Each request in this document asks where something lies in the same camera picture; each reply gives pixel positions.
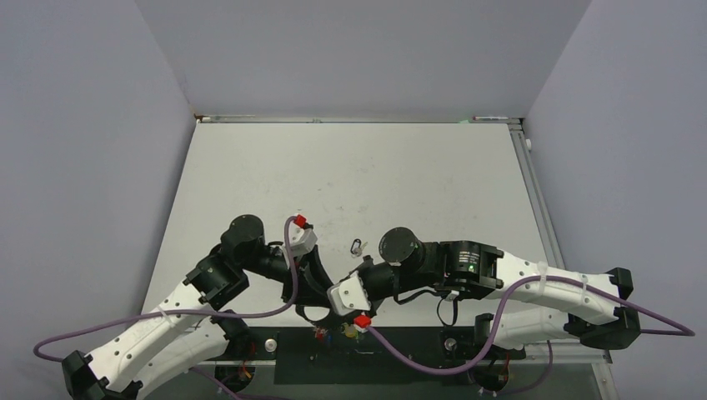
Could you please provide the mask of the yellow key tag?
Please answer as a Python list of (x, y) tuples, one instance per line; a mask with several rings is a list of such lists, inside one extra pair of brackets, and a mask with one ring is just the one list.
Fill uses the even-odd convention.
[(359, 331), (354, 325), (349, 325), (347, 323), (344, 323), (341, 328), (340, 332), (346, 337), (346, 338), (352, 338), (356, 339), (359, 336)]

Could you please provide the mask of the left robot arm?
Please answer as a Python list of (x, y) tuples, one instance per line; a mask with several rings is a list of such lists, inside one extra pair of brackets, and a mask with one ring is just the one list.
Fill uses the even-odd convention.
[[(277, 316), (303, 305), (305, 271), (318, 267), (317, 236), (302, 215), (287, 217), (283, 242), (267, 243), (262, 220), (236, 217), (207, 256), (151, 312), (123, 319), (127, 328), (89, 352), (61, 361), (73, 399), (139, 399), (200, 362), (223, 354), (239, 358), (248, 347), (245, 320)], [(238, 313), (225, 306), (249, 287), (248, 275), (281, 283), (283, 305)]]

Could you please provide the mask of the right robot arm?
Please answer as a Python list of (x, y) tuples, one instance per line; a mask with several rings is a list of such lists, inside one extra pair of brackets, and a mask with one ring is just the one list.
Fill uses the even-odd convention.
[(501, 348), (576, 338), (589, 348), (620, 350), (641, 334), (639, 315), (623, 302), (633, 292), (629, 270), (571, 272), (531, 262), (497, 247), (468, 240), (423, 242), (396, 227), (379, 242), (381, 263), (370, 257), (342, 279), (345, 310), (370, 311), (373, 304), (426, 288), (452, 303), (506, 299), (532, 305), (502, 312), (473, 330), (471, 345), (491, 357)]

